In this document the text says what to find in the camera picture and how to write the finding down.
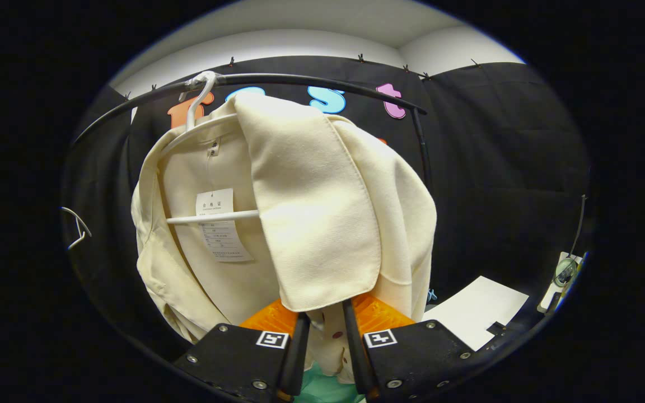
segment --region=screw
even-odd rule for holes
[[[392,380],[390,382],[387,382],[387,387],[388,388],[399,388],[402,386],[402,381],[399,379]]]

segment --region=white ceiling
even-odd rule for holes
[[[120,82],[163,57],[211,39],[259,30],[320,30],[369,39],[391,48],[462,21],[411,0],[242,0],[201,16],[133,59]]]

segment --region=green fabric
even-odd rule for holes
[[[358,395],[355,385],[338,383],[337,377],[322,373],[317,362],[302,375],[302,388],[295,403],[358,403],[364,395]]]

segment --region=cream jacket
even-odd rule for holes
[[[419,176],[350,120],[239,92],[210,115],[237,120],[204,130],[161,157],[171,129],[146,156],[133,193],[138,272],[166,321],[197,342],[215,324],[238,325],[282,299],[313,320],[306,369],[354,383],[341,301],[371,291],[422,319],[437,215]],[[218,143],[218,155],[207,150]],[[254,260],[221,263],[197,224],[199,193],[233,188],[236,221]]]

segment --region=orange gripper pad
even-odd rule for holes
[[[248,318],[240,327],[258,331],[276,331],[292,334],[295,331],[297,312],[290,311],[282,305],[280,299],[261,309],[258,313]]]
[[[353,297],[353,309],[358,322],[360,336],[363,336],[366,332],[383,331],[415,323],[412,319],[399,313],[397,309],[392,308],[369,293]]]

